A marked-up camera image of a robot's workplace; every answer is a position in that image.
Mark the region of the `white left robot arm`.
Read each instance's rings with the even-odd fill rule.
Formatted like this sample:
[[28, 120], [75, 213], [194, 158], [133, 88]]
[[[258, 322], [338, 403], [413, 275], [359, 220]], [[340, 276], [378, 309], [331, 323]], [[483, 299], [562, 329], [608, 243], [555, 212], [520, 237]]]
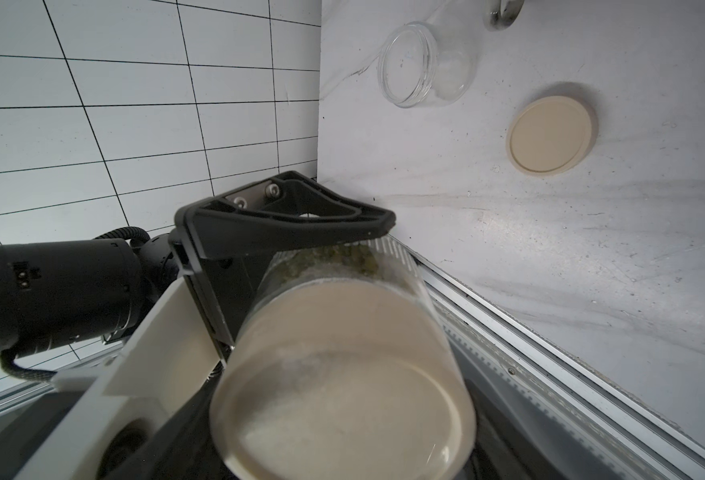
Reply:
[[178, 279], [228, 356], [276, 254], [378, 239], [396, 221], [289, 171], [180, 208], [168, 234], [130, 226], [91, 240], [0, 245], [0, 369], [51, 382], [50, 370], [18, 360], [128, 339]]

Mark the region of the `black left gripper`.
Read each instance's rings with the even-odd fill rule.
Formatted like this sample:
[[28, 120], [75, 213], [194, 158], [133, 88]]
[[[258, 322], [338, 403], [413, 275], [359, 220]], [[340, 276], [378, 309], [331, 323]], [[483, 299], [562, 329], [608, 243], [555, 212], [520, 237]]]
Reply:
[[276, 252], [381, 238], [396, 221], [289, 171], [180, 208], [168, 243], [227, 360]]

